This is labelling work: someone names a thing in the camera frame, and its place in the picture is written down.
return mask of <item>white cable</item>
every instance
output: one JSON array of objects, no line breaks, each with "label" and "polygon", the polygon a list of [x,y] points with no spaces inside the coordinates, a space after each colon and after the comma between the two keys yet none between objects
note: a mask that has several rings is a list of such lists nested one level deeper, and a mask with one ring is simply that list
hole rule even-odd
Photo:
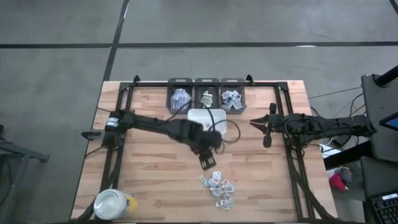
[{"label": "white cable", "polygon": [[329,141],[328,143],[326,143],[326,144],[325,144],[325,143],[323,143],[323,141],[322,141],[322,140],[323,140],[323,139],[321,139],[321,143],[327,146],[327,145],[329,145],[329,144],[330,144],[330,143],[333,141],[333,138],[330,138],[330,141]]}]

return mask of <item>black tray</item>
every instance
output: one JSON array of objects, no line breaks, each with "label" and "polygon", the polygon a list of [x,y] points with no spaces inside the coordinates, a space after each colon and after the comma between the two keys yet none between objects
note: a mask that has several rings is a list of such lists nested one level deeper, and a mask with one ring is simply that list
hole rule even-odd
[{"label": "black tray", "polygon": [[[171,78],[167,83],[167,99],[166,99],[166,107],[169,109],[170,113],[175,114],[178,109],[172,109],[171,97],[174,94],[176,89],[184,89],[191,97],[192,96],[192,88],[193,81],[191,78]],[[192,101],[188,104],[188,108],[186,110],[181,109],[178,114],[187,114],[188,110],[192,108]]]},{"label": "black tray", "polygon": [[217,78],[197,78],[195,80],[194,108],[203,108],[202,103],[200,103],[200,99],[205,91],[208,91],[209,94],[213,95],[213,104],[211,105],[211,109],[220,108],[220,81]]},{"label": "black tray", "polygon": [[221,79],[221,91],[220,91],[220,104],[223,104],[223,93],[227,90],[229,91],[234,91],[236,90],[242,97],[241,97],[241,103],[242,103],[242,108],[241,109],[224,109],[226,114],[241,114],[243,111],[246,109],[246,101],[245,101],[245,95],[244,95],[244,80],[242,78],[222,78]]}]

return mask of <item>wooden table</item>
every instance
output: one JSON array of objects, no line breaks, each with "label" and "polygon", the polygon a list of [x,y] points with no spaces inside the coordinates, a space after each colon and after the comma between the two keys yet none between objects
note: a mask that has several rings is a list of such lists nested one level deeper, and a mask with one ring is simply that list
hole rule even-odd
[{"label": "wooden table", "polygon": [[[311,114],[303,81],[288,81],[295,113]],[[98,107],[114,110],[119,82],[104,82]],[[168,118],[166,87],[135,87],[132,109],[137,114]],[[139,208],[130,222],[281,222],[296,221],[289,171],[281,134],[272,135],[272,147],[263,148],[262,133],[249,120],[269,112],[275,93],[269,87],[246,87],[247,108],[242,115],[229,115],[242,130],[240,141],[227,145],[223,155],[215,155],[217,166],[203,172],[197,156],[184,144],[169,137],[131,129],[126,134],[119,190],[134,194]],[[93,128],[103,129],[108,112],[97,110]],[[228,124],[225,139],[237,130]],[[89,143],[88,152],[101,141]],[[84,163],[73,206],[78,217],[100,189],[106,150],[90,155]],[[305,166],[310,188],[326,210],[336,216],[335,204],[326,177],[319,147],[305,149]],[[212,171],[235,186],[234,206],[226,211],[215,207],[216,199],[199,181]],[[305,201],[300,194],[303,209]]]}]

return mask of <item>gray floor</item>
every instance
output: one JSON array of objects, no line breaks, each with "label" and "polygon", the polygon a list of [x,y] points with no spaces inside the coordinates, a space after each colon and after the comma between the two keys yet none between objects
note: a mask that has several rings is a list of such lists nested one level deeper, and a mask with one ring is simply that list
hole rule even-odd
[{"label": "gray floor", "polygon": [[[123,1],[0,0],[0,44],[110,43]],[[398,15],[388,0],[131,0],[121,42],[389,41]],[[0,49],[5,137],[51,154],[33,162],[16,223],[68,219],[109,49]],[[110,80],[245,77],[305,80],[308,96],[360,86],[397,65],[398,47],[119,49]],[[361,90],[314,98],[324,117],[348,116]],[[360,98],[354,105],[363,104]],[[51,198],[56,202],[48,203]],[[356,203],[336,197],[339,216]]]}]

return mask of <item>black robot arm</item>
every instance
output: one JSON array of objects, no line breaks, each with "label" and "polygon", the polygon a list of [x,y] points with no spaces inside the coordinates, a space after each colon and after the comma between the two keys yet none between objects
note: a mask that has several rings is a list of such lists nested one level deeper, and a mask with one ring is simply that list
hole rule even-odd
[{"label": "black robot arm", "polygon": [[102,146],[110,149],[117,147],[120,135],[131,128],[166,134],[171,139],[190,146],[191,151],[199,155],[203,170],[216,165],[211,150],[220,148],[221,134],[217,131],[204,131],[202,124],[187,119],[165,121],[126,110],[111,112],[105,126]]},{"label": "black robot arm", "polygon": [[295,113],[282,118],[275,111],[276,105],[271,103],[270,114],[250,120],[250,124],[260,129],[265,135],[264,147],[271,146],[271,133],[284,133],[296,146],[305,147],[315,139],[346,134],[369,137],[376,132],[370,119],[363,115],[326,119]]}]

